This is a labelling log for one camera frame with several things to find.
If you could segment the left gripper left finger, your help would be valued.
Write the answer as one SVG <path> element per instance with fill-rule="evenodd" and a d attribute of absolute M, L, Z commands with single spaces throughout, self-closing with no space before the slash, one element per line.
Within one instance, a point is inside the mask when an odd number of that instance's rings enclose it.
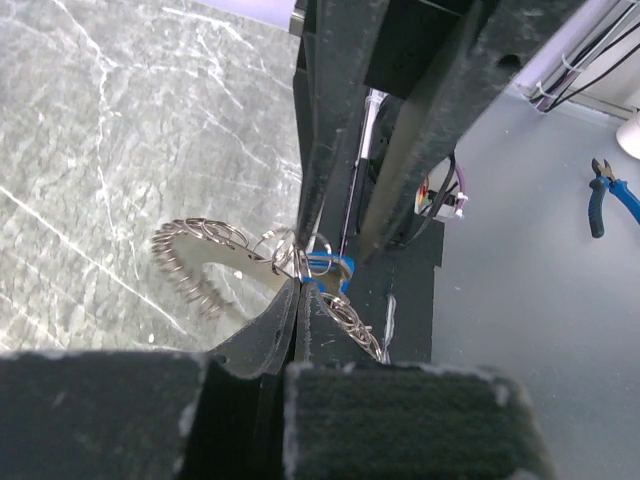
<path fill-rule="evenodd" d="M 279 479 L 300 286 L 209 352 L 1 358 L 5 479 Z"/>

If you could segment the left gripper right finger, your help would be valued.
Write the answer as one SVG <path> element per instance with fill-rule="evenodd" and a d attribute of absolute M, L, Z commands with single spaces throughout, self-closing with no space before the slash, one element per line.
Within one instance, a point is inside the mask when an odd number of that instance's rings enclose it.
<path fill-rule="evenodd" d="M 311 329 L 333 326 L 305 286 L 306 351 L 284 374 L 287 479 L 552 479 L 524 387 L 493 368 L 422 362 L 318 362 Z"/>

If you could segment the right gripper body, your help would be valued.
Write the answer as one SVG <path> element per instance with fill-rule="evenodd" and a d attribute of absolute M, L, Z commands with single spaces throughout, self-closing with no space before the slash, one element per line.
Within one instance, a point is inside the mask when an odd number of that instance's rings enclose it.
<path fill-rule="evenodd" d="M 447 68 L 469 48 L 482 19 L 481 1 L 391 1 L 364 84 L 408 98 L 425 74 Z"/>

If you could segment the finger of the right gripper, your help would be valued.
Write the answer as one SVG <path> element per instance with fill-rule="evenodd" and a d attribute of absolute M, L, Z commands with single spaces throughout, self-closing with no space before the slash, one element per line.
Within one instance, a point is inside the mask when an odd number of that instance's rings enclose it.
<path fill-rule="evenodd" d="M 579 1 L 475 1 L 405 100 L 359 237 L 383 250 L 428 173 L 512 78 L 581 7 Z"/>
<path fill-rule="evenodd" d="M 363 106 L 365 76 L 387 1 L 307 1 L 294 100 L 302 160 L 296 243 L 311 239 L 348 130 Z"/>

